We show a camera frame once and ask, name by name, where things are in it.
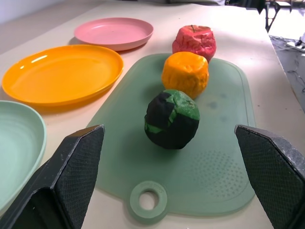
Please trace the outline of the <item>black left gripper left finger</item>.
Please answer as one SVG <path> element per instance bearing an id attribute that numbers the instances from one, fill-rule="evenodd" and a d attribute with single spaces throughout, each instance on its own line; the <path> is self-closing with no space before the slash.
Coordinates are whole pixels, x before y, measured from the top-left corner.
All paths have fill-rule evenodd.
<path id="1" fill-rule="evenodd" d="M 104 126 L 66 136 L 0 218 L 0 229 L 81 229 L 98 175 Z"/>

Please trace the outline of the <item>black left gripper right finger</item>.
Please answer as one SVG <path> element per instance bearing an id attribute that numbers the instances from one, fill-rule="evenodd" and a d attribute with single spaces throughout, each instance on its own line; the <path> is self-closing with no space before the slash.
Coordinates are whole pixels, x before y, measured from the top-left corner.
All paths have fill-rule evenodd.
<path id="1" fill-rule="evenodd" d="M 254 192 L 274 229 L 305 229 L 305 157 L 285 138 L 236 125 Z"/>

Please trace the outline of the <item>light green plate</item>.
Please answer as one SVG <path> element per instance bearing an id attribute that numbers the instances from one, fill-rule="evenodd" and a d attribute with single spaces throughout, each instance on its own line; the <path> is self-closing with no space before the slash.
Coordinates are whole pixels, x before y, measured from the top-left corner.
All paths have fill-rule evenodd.
<path id="1" fill-rule="evenodd" d="M 0 216 L 40 166 L 46 126 L 33 108 L 0 100 Z"/>

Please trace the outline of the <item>orange plate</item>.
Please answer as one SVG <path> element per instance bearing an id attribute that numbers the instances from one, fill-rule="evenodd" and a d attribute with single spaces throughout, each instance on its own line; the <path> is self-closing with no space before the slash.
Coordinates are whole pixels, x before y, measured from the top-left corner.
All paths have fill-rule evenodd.
<path id="1" fill-rule="evenodd" d="M 93 98 L 108 90 L 123 72 L 122 57 L 94 45 L 43 50 L 12 65 L 2 78 L 11 98 L 36 106 L 60 106 Z"/>

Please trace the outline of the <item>dark green ball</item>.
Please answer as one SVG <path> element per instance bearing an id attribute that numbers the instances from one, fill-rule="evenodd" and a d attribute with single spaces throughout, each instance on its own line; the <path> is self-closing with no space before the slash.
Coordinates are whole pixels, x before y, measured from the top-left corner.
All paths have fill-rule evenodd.
<path id="1" fill-rule="evenodd" d="M 144 130 L 156 145 L 178 150 L 194 138 L 199 122 L 200 112 L 195 101 L 182 91 L 168 89 L 148 104 Z"/>

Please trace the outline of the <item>orange ball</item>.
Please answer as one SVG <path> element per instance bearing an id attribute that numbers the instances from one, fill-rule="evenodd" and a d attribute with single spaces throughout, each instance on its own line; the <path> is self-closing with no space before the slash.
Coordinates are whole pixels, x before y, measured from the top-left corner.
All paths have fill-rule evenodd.
<path id="1" fill-rule="evenodd" d="M 208 61 L 203 56 L 176 52 L 165 60 L 162 83 L 165 89 L 179 90 L 195 99 L 208 85 L 208 68 Z"/>

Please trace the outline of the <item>pink plate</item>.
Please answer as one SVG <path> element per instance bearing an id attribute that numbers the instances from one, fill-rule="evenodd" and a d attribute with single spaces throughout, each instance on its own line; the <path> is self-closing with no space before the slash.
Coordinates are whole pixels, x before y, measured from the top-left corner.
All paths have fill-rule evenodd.
<path id="1" fill-rule="evenodd" d="M 146 44 L 153 30 L 150 23 L 140 19 L 104 18 L 78 26 L 74 37 L 84 43 L 125 51 Z"/>

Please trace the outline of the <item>light green cutting board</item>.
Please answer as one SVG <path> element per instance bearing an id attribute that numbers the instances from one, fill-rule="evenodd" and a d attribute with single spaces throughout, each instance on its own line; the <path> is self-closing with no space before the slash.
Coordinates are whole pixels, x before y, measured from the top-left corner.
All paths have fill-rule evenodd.
<path id="1" fill-rule="evenodd" d="M 254 126 L 248 80 L 235 64 L 213 58 L 206 90 L 196 98 L 200 123 L 180 150 L 148 139 L 144 116 L 163 90 L 168 54 L 138 60 L 109 95 L 90 125 L 104 125 L 96 187 L 123 200 L 142 224 L 167 214 L 216 216 L 240 210 L 254 196 L 234 134 L 238 124 Z"/>

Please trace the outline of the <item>white power strip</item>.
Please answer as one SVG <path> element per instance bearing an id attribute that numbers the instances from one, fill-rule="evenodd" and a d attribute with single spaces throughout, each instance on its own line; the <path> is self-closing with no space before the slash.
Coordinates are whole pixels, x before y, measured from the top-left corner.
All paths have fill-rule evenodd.
<path id="1" fill-rule="evenodd" d="M 301 40 L 298 40 L 296 42 L 288 42 L 286 45 L 300 52 L 305 52 L 305 43 L 302 42 Z"/>

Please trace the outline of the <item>red crumpled apple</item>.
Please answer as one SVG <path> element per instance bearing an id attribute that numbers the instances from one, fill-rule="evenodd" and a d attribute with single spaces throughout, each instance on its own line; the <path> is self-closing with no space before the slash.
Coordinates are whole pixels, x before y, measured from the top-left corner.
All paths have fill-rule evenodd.
<path id="1" fill-rule="evenodd" d="M 208 62 L 216 53 L 216 40 L 210 27 L 187 25 L 178 30 L 172 43 L 172 53 L 192 52 L 203 56 Z"/>

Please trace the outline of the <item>black chair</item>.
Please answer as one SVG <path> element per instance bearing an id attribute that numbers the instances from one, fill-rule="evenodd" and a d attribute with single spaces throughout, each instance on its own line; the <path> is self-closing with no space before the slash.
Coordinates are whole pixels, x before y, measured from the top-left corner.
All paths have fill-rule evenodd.
<path id="1" fill-rule="evenodd" d="M 257 11 L 265 13 L 264 28 L 267 33 L 270 31 L 280 10 L 292 11 L 294 0 L 258 0 Z"/>

